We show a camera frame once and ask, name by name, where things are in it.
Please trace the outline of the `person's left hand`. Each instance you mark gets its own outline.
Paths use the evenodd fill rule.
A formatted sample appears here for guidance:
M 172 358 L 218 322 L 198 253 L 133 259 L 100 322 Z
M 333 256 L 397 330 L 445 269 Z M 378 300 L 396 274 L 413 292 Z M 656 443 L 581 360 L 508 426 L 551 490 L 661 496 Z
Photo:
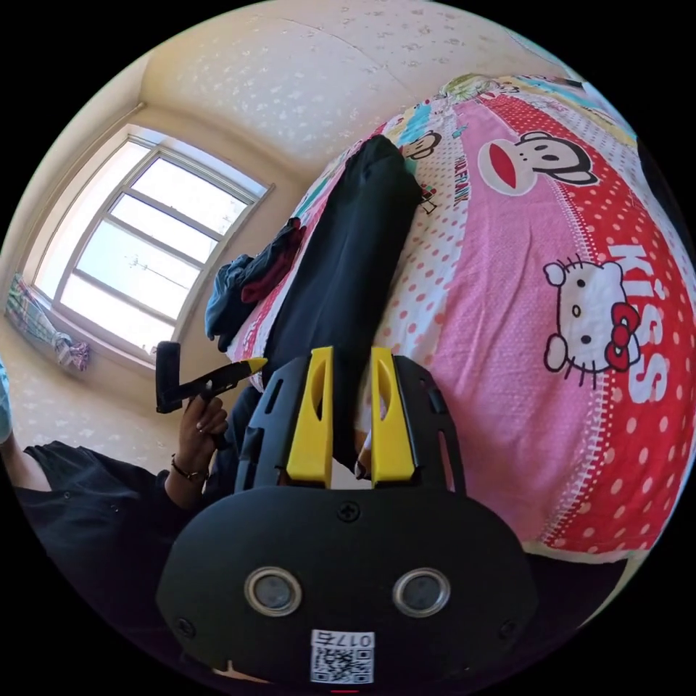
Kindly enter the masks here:
M 183 411 L 178 448 L 173 465 L 188 476 L 206 473 L 217 449 L 217 440 L 228 427 L 227 412 L 219 397 L 199 395 Z

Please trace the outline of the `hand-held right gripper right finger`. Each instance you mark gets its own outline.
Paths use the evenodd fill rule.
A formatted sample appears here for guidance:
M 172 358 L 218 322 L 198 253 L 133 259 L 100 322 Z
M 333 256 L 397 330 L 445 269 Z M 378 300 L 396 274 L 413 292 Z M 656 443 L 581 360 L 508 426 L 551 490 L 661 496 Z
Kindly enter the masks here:
M 413 477 L 414 462 L 394 356 L 386 347 L 373 347 L 370 365 L 371 481 L 404 484 Z

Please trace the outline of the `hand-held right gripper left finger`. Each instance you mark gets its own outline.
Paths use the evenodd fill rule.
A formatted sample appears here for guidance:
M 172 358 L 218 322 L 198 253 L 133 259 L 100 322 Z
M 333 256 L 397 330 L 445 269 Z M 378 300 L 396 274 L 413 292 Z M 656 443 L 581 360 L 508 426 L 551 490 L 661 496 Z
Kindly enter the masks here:
M 294 484 L 329 485 L 333 465 L 334 348 L 310 356 L 286 472 Z

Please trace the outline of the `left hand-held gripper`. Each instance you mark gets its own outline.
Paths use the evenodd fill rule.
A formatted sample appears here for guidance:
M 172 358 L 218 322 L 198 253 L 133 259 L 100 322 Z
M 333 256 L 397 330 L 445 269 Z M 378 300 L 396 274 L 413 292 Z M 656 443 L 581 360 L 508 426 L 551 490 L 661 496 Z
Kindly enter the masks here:
M 173 389 L 173 404 L 180 407 L 184 401 L 197 396 L 223 394 L 235 388 L 244 379 L 262 371 L 267 364 L 264 357 L 250 357 L 227 364 Z

